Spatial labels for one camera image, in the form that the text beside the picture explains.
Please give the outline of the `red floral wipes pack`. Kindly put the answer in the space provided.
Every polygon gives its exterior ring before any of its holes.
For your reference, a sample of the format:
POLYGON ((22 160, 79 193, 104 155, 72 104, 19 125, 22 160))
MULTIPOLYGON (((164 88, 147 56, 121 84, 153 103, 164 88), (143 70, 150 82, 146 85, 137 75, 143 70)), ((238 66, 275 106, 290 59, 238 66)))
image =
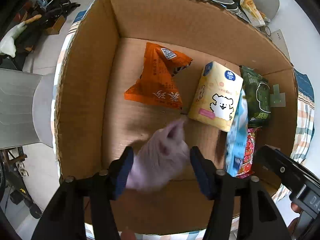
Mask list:
POLYGON ((250 176, 253 173, 253 155, 255 150, 257 131, 259 129, 259 127, 248 129, 244 159, 236 175, 237 178, 246 178, 247 176, 250 176))

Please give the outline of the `purple plush toy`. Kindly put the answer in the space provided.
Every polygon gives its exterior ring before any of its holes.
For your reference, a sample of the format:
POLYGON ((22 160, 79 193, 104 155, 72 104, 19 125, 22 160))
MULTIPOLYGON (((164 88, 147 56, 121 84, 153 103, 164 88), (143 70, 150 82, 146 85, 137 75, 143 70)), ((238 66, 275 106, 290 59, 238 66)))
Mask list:
POLYGON ((156 191, 180 175, 190 160, 180 118, 157 130, 134 156, 126 188, 142 192, 156 191))

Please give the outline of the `green wipes pack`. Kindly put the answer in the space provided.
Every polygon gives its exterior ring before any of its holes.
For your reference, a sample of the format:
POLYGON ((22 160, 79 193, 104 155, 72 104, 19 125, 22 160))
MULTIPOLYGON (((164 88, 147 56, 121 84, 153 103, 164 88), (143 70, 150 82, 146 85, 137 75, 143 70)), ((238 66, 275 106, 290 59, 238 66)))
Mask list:
POLYGON ((246 66, 240 66, 240 72, 247 100, 248 126, 251 128, 266 126, 271 118, 268 80, 246 66))

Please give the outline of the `yellow Vinda tissue pack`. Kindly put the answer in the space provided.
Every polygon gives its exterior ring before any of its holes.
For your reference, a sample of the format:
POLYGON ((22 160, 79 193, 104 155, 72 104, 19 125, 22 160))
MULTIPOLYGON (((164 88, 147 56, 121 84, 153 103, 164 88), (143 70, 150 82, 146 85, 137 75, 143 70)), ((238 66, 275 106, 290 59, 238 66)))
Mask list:
POLYGON ((206 64, 188 117, 229 132, 238 106, 243 78, 216 61, 206 64))

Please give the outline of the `yellow snack box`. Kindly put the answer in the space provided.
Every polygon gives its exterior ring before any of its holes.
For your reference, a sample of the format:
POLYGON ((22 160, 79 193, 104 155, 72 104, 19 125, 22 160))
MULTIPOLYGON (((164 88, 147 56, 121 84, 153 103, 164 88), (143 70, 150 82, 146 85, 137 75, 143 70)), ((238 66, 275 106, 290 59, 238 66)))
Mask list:
POLYGON ((240 6, 254 27, 265 26, 265 21, 253 0, 240 0, 240 6))

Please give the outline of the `orange snack bag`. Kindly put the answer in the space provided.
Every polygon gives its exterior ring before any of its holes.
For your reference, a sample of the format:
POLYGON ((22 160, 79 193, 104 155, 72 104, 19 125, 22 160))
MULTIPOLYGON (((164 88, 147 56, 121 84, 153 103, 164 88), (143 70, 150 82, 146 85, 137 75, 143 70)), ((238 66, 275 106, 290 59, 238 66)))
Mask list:
POLYGON ((184 53, 148 42, 142 73, 124 93, 124 99, 181 110, 183 102, 173 77, 189 67, 192 61, 184 53))

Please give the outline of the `white goose plush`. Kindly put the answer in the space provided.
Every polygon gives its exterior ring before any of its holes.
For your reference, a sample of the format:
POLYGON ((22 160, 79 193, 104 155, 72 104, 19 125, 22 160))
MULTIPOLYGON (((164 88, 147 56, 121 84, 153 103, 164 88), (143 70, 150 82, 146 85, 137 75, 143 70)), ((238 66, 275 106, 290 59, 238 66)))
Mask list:
POLYGON ((23 21, 19 23, 18 25, 11 28, 5 36, 1 39, 0 42, 0 49, 1 49, 1 55, 8 55, 10 57, 15 57, 16 55, 16 46, 15 46, 15 40, 18 38, 21 33, 25 31, 27 28, 27 25, 33 23, 34 21, 40 19, 42 15, 38 14, 34 17, 23 21))

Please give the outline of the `light blue tube pack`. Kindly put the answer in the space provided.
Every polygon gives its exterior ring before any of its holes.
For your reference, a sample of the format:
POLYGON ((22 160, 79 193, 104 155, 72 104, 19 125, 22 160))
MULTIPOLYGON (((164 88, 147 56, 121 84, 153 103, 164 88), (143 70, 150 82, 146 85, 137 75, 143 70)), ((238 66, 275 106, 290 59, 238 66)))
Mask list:
POLYGON ((236 177, 244 161, 248 133, 248 106, 244 89, 241 89, 233 123, 226 137, 225 171, 236 177))

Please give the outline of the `brown tape roll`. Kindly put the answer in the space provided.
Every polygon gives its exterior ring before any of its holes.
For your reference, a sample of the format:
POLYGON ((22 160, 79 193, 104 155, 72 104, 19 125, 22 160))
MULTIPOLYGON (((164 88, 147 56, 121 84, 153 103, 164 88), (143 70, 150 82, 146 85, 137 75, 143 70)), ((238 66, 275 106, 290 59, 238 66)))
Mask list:
POLYGON ((267 35, 267 36, 271 36, 271 31, 269 29, 268 26, 264 26, 264 33, 267 35))

